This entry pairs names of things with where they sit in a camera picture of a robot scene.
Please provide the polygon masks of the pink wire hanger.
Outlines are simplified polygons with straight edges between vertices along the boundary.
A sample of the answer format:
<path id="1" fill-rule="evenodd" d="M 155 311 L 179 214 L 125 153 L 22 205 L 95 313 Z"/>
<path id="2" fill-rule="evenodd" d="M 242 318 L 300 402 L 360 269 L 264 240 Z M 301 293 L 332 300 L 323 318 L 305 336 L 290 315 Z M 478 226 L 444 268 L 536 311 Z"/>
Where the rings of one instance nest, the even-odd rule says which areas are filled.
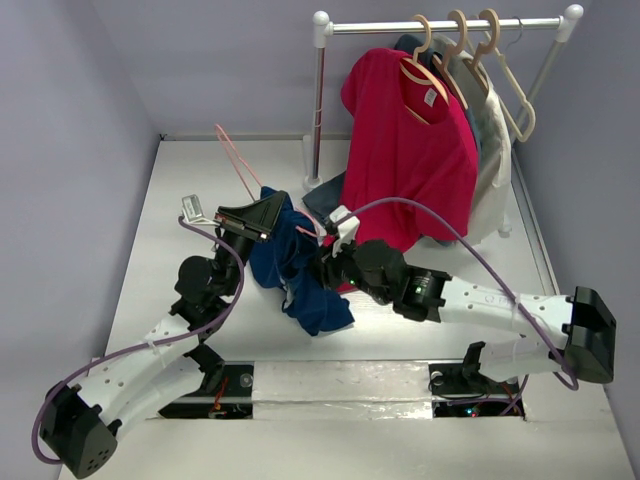
<path id="1" fill-rule="evenodd" d="M 244 168 L 246 170 L 246 172 L 251 176 L 251 178 L 259 187 L 263 187 L 263 183 L 261 182 L 260 178 L 258 177 L 256 172 L 252 169 L 252 167 L 249 165 L 249 163 L 240 155 L 236 145 L 234 144 L 234 142 L 231 140 L 227 132 L 224 130 L 224 128 L 220 124 L 216 123 L 214 125 L 214 133 L 216 135 L 218 142 L 222 145 L 223 149 L 225 150 L 226 155 L 233 169 L 235 170 L 238 178 L 240 179 L 242 185 L 244 186 L 245 191 L 249 195 L 249 198 L 251 200 L 255 200 L 256 196 L 254 195 L 253 190 L 249 186 L 248 180 L 245 178 L 244 174 L 242 173 L 241 168 Z M 324 232 L 320 223 L 317 220 L 315 220 L 303 208 L 295 207 L 294 210 L 302 214 L 304 217 L 306 217 L 313 226 L 312 230 L 309 230 L 305 227 L 297 227 L 296 230 L 310 237 L 319 238 L 321 234 Z"/>

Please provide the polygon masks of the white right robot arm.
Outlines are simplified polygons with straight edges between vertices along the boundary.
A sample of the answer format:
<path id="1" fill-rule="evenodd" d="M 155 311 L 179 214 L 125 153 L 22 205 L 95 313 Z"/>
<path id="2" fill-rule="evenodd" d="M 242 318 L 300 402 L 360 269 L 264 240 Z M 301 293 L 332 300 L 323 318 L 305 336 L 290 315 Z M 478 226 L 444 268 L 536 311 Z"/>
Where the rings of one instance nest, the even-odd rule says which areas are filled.
<path id="1" fill-rule="evenodd" d="M 444 271 L 408 264 L 382 240 L 320 249 L 312 275 L 327 289 L 343 285 L 416 322 L 475 324 L 517 334 L 503 343 L 469 345 L 460 368 L 462 384 L 482 392 L 494 382 L 568 368 L 578 380 L 614 379 L 616 320 L 597 291 L 572 295 L 508 295 Z"/>

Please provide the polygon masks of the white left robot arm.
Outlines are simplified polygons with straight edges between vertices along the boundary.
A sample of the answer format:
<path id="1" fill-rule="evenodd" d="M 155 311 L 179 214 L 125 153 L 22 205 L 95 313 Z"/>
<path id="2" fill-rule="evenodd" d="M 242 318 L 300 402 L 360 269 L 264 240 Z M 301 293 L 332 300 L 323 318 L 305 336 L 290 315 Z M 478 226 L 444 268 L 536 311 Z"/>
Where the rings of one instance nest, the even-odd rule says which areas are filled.
<path id="1" fill-rule="evenodd" d="M 44 463 L 76 478 L 95 474 L 137 423 L 179 397 L 215 392 L 224 361 L 206 341 L 240 299 L 255 244 L 268 241 L 288 195 L 275 191 L 243 207 L 221 207 L 205 238 L 213 257 L 190 256 L 178 269 L 178 300 L 143 340 L 96 359 L 54 385 L 31 431 Z"/>

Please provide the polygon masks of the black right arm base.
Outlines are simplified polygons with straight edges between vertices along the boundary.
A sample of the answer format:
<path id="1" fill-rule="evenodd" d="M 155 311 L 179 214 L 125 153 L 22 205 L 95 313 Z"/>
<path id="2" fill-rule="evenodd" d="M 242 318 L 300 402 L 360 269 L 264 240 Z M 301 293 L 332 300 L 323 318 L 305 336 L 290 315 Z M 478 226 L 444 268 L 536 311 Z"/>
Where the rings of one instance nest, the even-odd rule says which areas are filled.
<path id="1" fill-rule="evenodd" d="M 428 391 L 435 418 L 525 418 L 518 380 L 496 382 L 480 374 L 484 346 L 472 343 L 462 360 L 429 365 Z"/>

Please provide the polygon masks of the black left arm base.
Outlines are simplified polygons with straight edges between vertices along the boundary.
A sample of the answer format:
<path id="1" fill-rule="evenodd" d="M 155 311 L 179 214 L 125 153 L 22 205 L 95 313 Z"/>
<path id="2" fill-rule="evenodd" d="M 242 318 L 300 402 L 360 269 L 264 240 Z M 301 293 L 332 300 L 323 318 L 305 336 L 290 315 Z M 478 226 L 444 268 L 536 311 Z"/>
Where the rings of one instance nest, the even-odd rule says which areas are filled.
<path id="1" fill-rule="evenodd" d="M 190 375 L 198 388 L 160 409 L 163 419 L 250 419 L 253 415 L 254 364 L 225 362 L 210 347 L 201 345 L 195 354 L 177 360 L 178 379 Z"/>

